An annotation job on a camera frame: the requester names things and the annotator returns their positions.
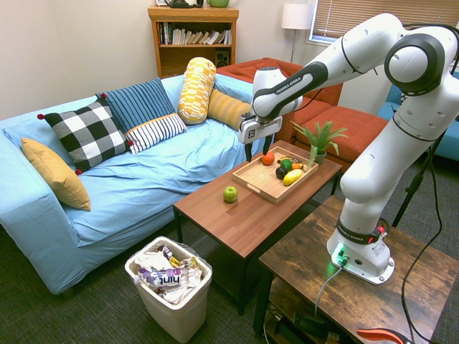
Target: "side table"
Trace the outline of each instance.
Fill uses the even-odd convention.
[[[285,297],[282,290],[313,306],[323,283],[337,271],[331,264],[326,241],[335,229],[343,204],[343,200],[332,196],[260,257],[263,269],[254,321],[257,334],[262,332],[268,301],[279,308],[284,307],[282,303],[290,304],[293,310],[280,312],[291,321],[294,311],[304,309],[299,301],[276,301]],[[401,302],[402,281],[425,244],[395,228],[385,242],[396,267],[387,282],[375,286],[343,271],[326,285],[318,305],[319,316],[337,324],[357,343],[375,343],[359,337],[356,331],[360,328],[389,328],[410,337]],[[432,337],[458,270],[457,260],[429,247],[411,271],[405,298],[413,323],[426,338]],[[426,343],[416,334],[415,342]]]

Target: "blue couch cover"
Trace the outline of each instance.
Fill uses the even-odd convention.
[[[183,80],[183,75],[162,80],[175,108]],[[215,87],[251,102],[252,84],[217,75]],[[82,174],[91,212],[61,204],[22,154],[20,138],[42,142],[75,168],[37,114],[76,110],[94,100],[89,97],[0,121],[0,224],[53,294],[64,292],[172,221],[175,202],[245,161],[237,132],[207,119],[144,152],[115,156]],[[252,154],[259,153],[262,145],[262,140],[255,141]]]
[[[455,72],[453,76],[459,79],[459,72]],[[386,101],[377,115],[390,120],[394,115],[394,110],[398,110],[402,104],[401,96],[402,91],[397,86],[392,85]],[[459,161],[459,122],[457,120],[454,120],[446,130],[435,155]]]

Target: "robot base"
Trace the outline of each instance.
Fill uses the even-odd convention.
[[[342,258],[338,253],[343,250],[343,257],[347,256],[348,260],[343,269],[373,285],[380,285],[386,282],[395,270],[395,262],[390,257],[390,251],[382,239],[374,244],[361,245],[349,241],[335,230],[327,241],[327,250],[331,255],[331,262],[336,267],[341,266]],[[375,255],[375,250],[379,250],[378,255]]]

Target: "green apple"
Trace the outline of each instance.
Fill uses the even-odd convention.
[[[234,186],[228,186],[223,191],[223,199],[228,202],[232,203],[237,200],[237,190]]]

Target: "window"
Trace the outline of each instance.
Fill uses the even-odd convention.
[[[311,40],[334,42],[356,25],[381,13],[403,24],[436,23],[456,26],[458,0],[317,0]]]

